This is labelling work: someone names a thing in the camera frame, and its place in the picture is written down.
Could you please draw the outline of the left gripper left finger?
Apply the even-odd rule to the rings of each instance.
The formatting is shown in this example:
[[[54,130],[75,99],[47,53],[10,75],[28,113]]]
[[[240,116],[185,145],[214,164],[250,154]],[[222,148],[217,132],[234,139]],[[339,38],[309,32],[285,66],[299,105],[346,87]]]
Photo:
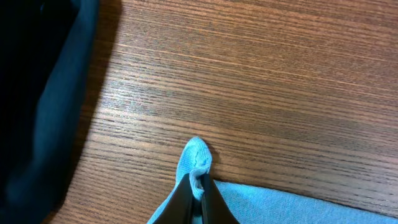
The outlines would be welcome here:
[[[191,224],[193,199],[189,174],[185,174],[154,224]]]

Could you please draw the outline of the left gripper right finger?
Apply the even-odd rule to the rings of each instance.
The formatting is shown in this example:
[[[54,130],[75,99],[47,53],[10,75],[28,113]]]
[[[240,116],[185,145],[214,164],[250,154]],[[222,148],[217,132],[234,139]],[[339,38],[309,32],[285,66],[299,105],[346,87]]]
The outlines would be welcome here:
[[[238,224],[209,174],[201,177],[201,184],[204,190],[201,198],[203,224]]]

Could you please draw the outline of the light blue printed t-shirt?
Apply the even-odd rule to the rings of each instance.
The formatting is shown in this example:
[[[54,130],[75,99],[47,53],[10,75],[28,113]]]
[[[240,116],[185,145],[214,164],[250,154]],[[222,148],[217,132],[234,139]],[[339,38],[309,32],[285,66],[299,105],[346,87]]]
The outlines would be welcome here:
[[[201,177],[209,174],[211,162],[211,152],[205,142],[199,137],[191,138],[178,162],[175,187],[151,216],[149,223],[154,223],[163,212],[185,174],[189,174],[194,196],[191,223],[203,223],[201,198],[204,190]],[[250,185],[214,182],[239,223],[397,223],[395,218],[315,198]]]

